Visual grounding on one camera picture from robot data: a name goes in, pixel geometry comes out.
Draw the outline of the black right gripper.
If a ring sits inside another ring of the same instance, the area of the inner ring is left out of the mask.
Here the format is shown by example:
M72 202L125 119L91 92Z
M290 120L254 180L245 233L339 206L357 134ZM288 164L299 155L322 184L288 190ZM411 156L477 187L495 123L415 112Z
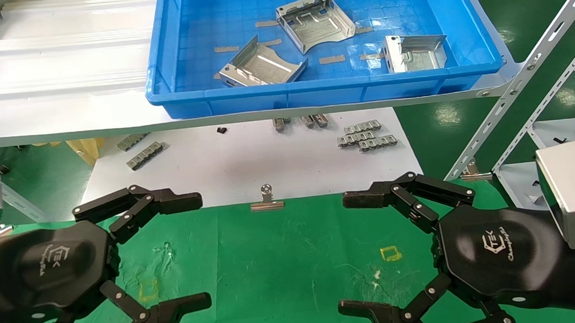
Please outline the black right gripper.
M545 308L554 301L552 277L566 245L547 211L477 209L475 192L459 184L408 172L343 193L345 208L393 207L427 234L436 233L440 273L405 307L340 300L338 311L372 323L423 323L421 318L450 289L485 318L471 323L515 323L497 304ZM421 202L456 207L445 216Z

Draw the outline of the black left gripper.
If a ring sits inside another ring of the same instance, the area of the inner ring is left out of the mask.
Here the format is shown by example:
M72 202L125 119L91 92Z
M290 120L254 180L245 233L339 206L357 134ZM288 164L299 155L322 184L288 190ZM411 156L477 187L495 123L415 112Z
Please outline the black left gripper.
M202 208L200 193L122 188L73 209L79 222L0 237L0 323L74 323L107 298L131 323L180 323L212 305L209 293L173 298L149 309L114 283L125 244L156 215ZM119 215L110 234L97 224Z

